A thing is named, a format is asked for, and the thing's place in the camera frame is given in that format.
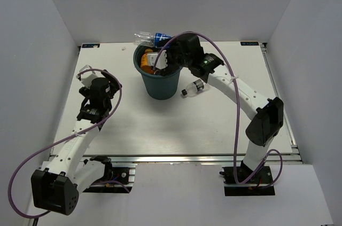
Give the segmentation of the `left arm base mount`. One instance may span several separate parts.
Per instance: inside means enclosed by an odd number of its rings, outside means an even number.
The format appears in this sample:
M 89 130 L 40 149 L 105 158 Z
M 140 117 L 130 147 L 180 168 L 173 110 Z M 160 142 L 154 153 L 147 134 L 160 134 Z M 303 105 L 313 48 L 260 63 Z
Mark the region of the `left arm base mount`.
M 98 157 L 84 159 L 83 165 L 93 162 L 100 161 L 105 164 L 105 175 L 96 180 L 96 183 L 103 181 L 116 181 L 119 183 L 105 183 L 99 185 L 92 185 L 85 189 L 84 193 L 129 193 L 133 188 L 134 182 L 134 168 L 120 165 L 109 164 L 110 158 Z

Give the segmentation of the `orange bottle front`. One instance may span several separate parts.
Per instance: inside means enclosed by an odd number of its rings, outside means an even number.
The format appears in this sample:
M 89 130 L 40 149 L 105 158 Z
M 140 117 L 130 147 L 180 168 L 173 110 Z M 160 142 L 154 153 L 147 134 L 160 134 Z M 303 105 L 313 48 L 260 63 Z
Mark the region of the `orange bottle front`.
M 141 57 L 140 69 L 145 73 L 154 74 L 153 67 L 148 63 L 147 53 L 143 54 Z

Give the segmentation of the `blue label bottle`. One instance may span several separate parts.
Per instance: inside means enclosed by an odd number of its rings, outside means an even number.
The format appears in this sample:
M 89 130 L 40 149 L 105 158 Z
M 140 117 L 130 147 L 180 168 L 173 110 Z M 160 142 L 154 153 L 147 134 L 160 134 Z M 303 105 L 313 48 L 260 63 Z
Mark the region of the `blue label bottle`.
M 151 48 L 163 47 L 170 39 L 171 36 L 164 33 L 149 33 L 149 32 L 139 32 L 134 35 L 134 44 L 142 45 Z

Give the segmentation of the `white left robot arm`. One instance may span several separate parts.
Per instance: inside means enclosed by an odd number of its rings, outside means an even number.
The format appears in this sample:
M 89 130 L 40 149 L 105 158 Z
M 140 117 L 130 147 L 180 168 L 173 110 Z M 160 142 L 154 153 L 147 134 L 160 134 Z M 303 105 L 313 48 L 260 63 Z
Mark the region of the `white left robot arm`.
M 36 208 L 69 215 L 73 212 L 80 194 L 95 182 L 106 183 L 113 177 L 111 159 L 97 155 L 79 167 L 81 158 L 90 143 L 100 133 L 105 122 L 117 109 L 111 100 L 122 93 L 122 85 L 107 70 L 89 66 L 81 69 L 77 79 L 82 83 L 83 96 L 71 139 L 66 141 L 57 155 L 31 176 L 33 203 Z

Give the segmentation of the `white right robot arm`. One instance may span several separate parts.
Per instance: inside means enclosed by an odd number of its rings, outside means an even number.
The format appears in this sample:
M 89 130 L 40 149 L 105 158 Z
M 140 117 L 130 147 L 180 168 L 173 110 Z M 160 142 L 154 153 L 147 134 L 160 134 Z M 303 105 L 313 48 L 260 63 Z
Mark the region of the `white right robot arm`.
M 237 77 L 224 54 L 206 53 L 200 44 L 201 35 L 184 32 L 174 37 L 155 34 L 153 46 L 159 49 L 158 62 L 166 56 L 168 66 L 180 66 L 221 91 L 237 105 L 237 112 L 244 112 L 250 122 L 245 133 L 248 147 L 240 164 L 242 178 L 255 182 L 261 175 L 267 152 L 284 122 L 284 103 L 278 98 L 268 98 Z

